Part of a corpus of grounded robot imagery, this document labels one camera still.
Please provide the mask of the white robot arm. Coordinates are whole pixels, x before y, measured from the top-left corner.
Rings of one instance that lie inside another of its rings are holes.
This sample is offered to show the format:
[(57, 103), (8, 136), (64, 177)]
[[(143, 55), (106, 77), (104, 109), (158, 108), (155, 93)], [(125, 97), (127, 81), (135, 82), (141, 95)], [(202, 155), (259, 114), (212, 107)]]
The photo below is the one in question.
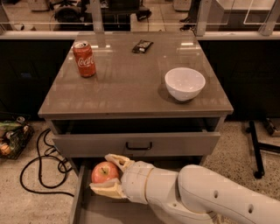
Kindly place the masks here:
[(90, 188), (112, 199), (159, 207), (183, 224), (214, 224), (217, 214), (240, 224), (280, 224), (280, 201), (196, 164), (170, 171), (108, 154), (92, 170)]

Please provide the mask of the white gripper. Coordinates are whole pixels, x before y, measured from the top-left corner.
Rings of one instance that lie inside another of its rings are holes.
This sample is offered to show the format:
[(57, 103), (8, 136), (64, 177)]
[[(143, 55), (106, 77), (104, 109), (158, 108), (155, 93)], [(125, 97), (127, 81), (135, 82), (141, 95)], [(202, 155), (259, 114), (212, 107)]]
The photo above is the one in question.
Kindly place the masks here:
[(121, 181), (118, 178), (112, 178), (104, 183), (91, 183), (89, 185), (91, 190), (95, 194), (112, 199), (127, 198), (131, 202), (147, 205), (145, 188), (154, 166), (143, 161), (135, 162), (128, 157), (116, 154), (108, 154), (105, 159), (123, 172)]

